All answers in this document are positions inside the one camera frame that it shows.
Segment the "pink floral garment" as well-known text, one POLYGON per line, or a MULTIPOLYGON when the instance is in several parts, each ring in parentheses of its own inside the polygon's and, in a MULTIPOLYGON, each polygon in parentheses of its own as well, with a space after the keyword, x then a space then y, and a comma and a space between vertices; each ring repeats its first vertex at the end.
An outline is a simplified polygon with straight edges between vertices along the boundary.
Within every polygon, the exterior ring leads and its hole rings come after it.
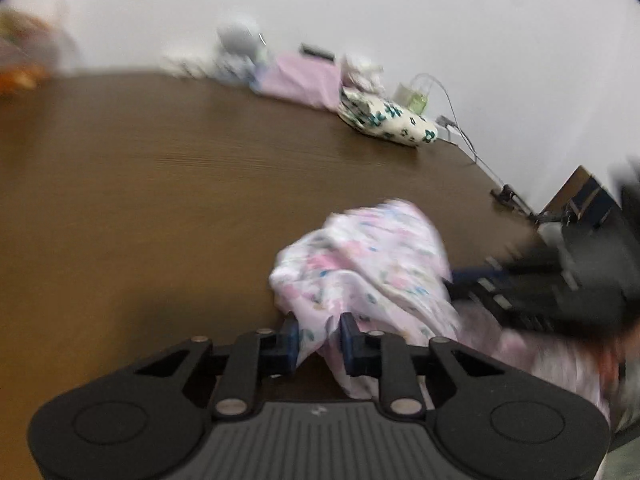
POLYGON ((298 321, 299 356, 323 356, 353 399, 378 397, 373 378, 350 377, 338 320, 354 316, 364 332, 382 330, 414 346, 443 336, 582 396, 603 414, 608 402, 596 361, 577 342, 508 330, 471 301, 451 302, 442 240, 412 203, 388 200, 331 214, 321 229, 284 248, 269 277, 278 308, 298 321))

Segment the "cream green-flower folded cloth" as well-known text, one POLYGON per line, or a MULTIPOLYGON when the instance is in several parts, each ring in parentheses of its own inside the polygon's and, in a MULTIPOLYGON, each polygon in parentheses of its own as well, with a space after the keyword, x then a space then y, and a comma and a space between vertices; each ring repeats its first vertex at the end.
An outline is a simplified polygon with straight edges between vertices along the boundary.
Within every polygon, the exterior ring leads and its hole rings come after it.
POLYGON ((434 122, 375 94, 344 88, 337 114, 365 136, 418 148, 438 139, 434 122))

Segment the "green spray bottle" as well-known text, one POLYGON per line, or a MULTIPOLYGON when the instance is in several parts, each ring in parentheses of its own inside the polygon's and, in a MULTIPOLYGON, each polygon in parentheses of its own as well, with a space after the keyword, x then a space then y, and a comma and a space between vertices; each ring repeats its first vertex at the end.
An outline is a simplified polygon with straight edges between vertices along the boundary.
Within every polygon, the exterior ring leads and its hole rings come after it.
POLYGON ((430 74, 417 74, 409 82, 398 84, 393 100, 410 112, 422 115, 427 109, 433 86, 434 78, 430 74))

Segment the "crumpled white tissue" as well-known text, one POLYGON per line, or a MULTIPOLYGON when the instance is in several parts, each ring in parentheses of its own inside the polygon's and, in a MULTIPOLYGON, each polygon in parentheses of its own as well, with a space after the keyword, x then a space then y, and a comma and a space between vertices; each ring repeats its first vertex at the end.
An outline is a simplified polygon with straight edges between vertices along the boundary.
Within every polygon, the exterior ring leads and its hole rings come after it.
POLYGON ((359 55, 345 54, 341 59, 342 84, 346 88, 380 96, 385 88, 383 66, 359 55))

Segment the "folded pink cloth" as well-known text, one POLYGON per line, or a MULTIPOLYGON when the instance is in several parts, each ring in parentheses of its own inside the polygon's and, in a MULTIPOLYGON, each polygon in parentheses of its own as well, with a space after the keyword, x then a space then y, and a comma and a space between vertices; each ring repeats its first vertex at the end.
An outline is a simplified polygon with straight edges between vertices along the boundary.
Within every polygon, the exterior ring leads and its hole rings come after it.
POLYGON ((252 90, 260 96, 335 112, 342 74, 333 62, 299 53, 275 56, 256 70, 252 90))

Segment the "small black box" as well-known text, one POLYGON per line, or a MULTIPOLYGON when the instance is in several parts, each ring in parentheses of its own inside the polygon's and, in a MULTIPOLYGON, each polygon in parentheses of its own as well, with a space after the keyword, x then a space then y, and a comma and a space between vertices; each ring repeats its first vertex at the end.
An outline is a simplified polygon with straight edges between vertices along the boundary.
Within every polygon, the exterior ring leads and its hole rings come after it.
POLYGON ((316 46, 310 46, 309 44, 301 44, 299 52, 303 55, 311 56, 312 58, 321 58, 322 60, 331 63, 335 61, 335 54, 331 51, 316 46))

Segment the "white letter ornament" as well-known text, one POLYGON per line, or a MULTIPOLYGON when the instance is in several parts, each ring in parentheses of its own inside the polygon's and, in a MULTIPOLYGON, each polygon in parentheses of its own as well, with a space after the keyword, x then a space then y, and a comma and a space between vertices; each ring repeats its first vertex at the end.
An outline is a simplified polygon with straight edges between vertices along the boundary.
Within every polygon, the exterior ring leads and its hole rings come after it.
POLYGON ((209 60, 194 53, 164 53, 158 60, 158 68, 174 78, 205 79, 210 77, 209 60))

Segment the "white robot figurine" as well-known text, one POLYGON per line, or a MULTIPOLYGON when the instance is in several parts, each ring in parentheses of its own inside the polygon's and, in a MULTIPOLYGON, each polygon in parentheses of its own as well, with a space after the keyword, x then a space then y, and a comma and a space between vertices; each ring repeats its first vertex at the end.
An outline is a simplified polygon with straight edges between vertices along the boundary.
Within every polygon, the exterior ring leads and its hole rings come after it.
POLYGON ((228 84, 252 84, 270 59, 257 21, 245 14, 231 15, 217 27, 217 39, 212 76, 228 84))

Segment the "clear snack bag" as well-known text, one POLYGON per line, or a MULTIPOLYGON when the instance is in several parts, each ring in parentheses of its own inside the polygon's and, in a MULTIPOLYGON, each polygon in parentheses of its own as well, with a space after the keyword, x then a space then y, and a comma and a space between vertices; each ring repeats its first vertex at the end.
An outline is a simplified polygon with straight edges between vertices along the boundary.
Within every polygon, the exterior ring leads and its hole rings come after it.
POLYGON ((58 6, 40 16, 1 6, 1 97, 35 90, 57 74, 76 51, 65 27, 66 10, 58 6))

